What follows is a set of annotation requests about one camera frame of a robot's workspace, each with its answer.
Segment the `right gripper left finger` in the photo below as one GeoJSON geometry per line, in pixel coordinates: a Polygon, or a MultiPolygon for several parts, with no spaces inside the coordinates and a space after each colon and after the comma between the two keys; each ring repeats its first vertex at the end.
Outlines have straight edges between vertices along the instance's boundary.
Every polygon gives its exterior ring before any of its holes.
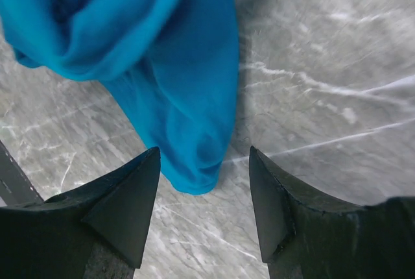
{"type": "Polygon", "coordinates": [[[160,150],[41,202],[1,208],[2,278],[132,278],[160,178],[160,150]]]}

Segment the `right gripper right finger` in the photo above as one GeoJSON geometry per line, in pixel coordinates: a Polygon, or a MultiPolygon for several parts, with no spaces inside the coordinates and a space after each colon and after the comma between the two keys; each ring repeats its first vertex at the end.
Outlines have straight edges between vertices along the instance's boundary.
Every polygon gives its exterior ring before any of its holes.
{"type": "Polygon", "coordinates": [[[271,278],[413,278],[414,198],[359,206],[281,169],[256,148],[250,192],[271,278]]]}

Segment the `blue t shirt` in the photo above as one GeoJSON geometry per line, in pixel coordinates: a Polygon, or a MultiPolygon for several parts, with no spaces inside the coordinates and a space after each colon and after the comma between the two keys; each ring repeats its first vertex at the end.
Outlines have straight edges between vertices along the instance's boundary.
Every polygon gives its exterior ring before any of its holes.
{"type": "Polygon", "coordinates": [[[212,191],[231,141],[240,0],[1,0],[16,62],[98,82],[174,189],[212,191]]]}

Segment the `black base beam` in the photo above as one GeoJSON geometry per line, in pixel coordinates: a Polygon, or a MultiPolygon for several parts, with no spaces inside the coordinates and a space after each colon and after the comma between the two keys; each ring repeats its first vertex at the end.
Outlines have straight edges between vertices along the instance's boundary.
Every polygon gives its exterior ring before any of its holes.
{"type": "Polygon", "coordinates": [[[31,181],[1,143],[1,207],[43,202],[31,181]]]}

